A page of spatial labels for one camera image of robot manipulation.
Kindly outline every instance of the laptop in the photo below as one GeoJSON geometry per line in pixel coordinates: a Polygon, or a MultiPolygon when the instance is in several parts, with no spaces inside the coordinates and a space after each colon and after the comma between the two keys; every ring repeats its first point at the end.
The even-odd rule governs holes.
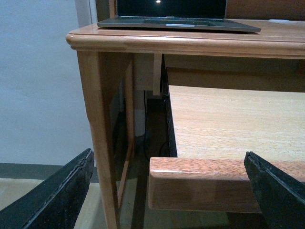
{"type": "Polygon", "coordinates": [[[226,20],[227,0],[116,0],[117,16],[100,21],[101,28],[192,29],[259,32],[226,20]]]}

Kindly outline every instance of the laptop screen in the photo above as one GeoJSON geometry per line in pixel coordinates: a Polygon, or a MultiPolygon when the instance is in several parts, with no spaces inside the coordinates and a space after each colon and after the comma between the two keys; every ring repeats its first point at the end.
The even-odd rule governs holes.
{"type": "Polygon", "coordinates": [[[119,16],[224,19],[227,0],[117,0],[119,16]]]}

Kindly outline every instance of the light wood grain surface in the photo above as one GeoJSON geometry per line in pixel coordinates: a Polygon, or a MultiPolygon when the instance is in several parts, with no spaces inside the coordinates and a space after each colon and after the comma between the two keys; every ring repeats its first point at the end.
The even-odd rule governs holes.
{"type": "Polygon", "coordinates": [[[178,158],[151,159],[150,207],[259,212],[247,151],[305,182],[301,76],[169,68],[168,78],[178,158]]]}
{"type": "Polygon", "coordinates": [[[177,86],[168,74],[178,157],[243,159],[254,151],[266,160],[305,161],[305,93],[255,91],[230,75],[231,85],[239,79],[252,90],[177,86]]]}
{"type": "Polygon", "coordinates": [[[71,31],[66,40],[73,49],[87,51],[305,58],[305,22],[235,21],[262,28],[262,31],[236,34],[105,30],[93,24],[71,31]]]}

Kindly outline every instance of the black cable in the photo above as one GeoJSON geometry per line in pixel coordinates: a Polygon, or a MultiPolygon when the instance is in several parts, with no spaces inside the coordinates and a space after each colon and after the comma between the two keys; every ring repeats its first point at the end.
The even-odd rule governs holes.
{"type": "Polygon", "coordinates": [[[162,146],[160,147],[159,156],[161,156],[161,151],[162,151],[162,149],[163,149],[163,147],[165,146],[166,143],[167,143],[167,142],[164,142],[164,143],[162,144],[162,146]]]}
{"type": "Polygon", "coordinates": [[[145,91],[144,91],[144,111],[145,111],[145,130],[144,130],[144,141],[143,141],[143,150],[144,150],[144,155],[147,159],[147,161],[149,162],[149,158],[146,154],[146,150],[145,150],[145,139],[146,139],[146,123],[147,123],[147,113],[146,113],[146,99],[145,99],[145,91]]]}

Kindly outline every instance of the desk leg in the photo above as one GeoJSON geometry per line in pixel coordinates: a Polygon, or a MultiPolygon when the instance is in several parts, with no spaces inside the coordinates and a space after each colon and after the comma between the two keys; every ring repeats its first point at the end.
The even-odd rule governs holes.
{"type": "Polygon", "coordinates": [[[106,99],[107,95],[103,94],[102,87],[102,78],[107,72],[103,69],[105,60],[98,52],[78,51],[77,55],[106,223],[109,229],[119,229],[109,101],[106,99]]]}

